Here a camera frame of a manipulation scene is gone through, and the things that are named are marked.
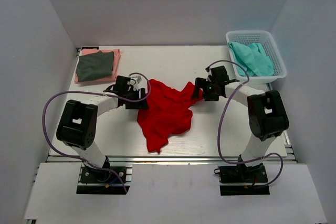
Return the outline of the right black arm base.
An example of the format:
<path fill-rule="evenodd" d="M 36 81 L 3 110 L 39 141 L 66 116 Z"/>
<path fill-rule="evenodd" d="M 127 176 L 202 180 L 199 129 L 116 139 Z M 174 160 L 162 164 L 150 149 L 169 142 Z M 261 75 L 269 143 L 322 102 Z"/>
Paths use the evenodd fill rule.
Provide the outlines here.
<path fill-rule="evenodd" d="M 219 176 L 221 196 L 269 195 L 268 177 L 263 164 L 255 167 L 245 165 L 219 166 L 214 169 Z"/>

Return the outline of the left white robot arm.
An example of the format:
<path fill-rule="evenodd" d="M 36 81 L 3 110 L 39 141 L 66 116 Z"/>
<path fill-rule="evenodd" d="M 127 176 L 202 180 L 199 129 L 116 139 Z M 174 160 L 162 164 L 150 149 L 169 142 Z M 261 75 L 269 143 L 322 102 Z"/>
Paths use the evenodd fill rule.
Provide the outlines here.
<path fill-rule="evenodd" d="M 151 85 L 145 75 L 134 72 L 117 76 L 114 84 L 85 101 L 68 100 L 60 118 L 56 138 L 71 147 L 82 162 L 93 168 L 101 182 L 110 178 L 108 158 L 94 143 L 99 116 L 124 106 L 127 110 L 148 110 Z"/>

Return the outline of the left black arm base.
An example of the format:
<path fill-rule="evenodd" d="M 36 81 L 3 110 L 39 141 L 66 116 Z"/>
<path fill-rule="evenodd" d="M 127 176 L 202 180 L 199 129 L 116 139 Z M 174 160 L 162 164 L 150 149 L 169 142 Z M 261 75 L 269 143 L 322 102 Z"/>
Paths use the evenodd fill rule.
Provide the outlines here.
<path fill-rule="evenodd" d="M 118 177 L 112 173 L 83 165 L 77 183 L 77 195 L 126 195 Z"/>

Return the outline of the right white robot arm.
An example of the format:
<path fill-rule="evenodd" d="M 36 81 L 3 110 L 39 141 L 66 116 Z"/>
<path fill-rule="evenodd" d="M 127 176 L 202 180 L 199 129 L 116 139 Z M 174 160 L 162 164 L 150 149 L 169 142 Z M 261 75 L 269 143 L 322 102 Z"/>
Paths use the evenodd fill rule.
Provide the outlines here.
<path fill-rule="evenodd" d="M 247 107 L 251 136 L 238 161 L 238 177 L 247 182 L 256 175 L 255 167 L 262 164 L 270 145 L 289 127 L 289 119 L 280 93 L 246 86 L 246 81 L 230 79 L 224 66 L 206 68 L 207 78 L 196 78 L 193 100 L 218 101 L 225 97 Z"/>

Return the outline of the red t-shirt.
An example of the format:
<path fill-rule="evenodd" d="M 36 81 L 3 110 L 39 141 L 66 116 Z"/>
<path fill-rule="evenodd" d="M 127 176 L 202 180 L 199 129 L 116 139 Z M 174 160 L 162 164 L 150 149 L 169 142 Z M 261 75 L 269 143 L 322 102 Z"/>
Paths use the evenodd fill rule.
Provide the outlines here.
<path fill-rule="evenodd" d="M 137 122 L 146 138 L 148 152 L 160 153 L 171 135 L 190 130 L 193 116 L 190 107 L 202 100 L 202 91 L 199 91 L 199 98 L 192 99 L 195 85 L 191 82 L 181 91 L 154 79 L 150 80 L 150 85 L 149 109 L 138 112 Z"/>

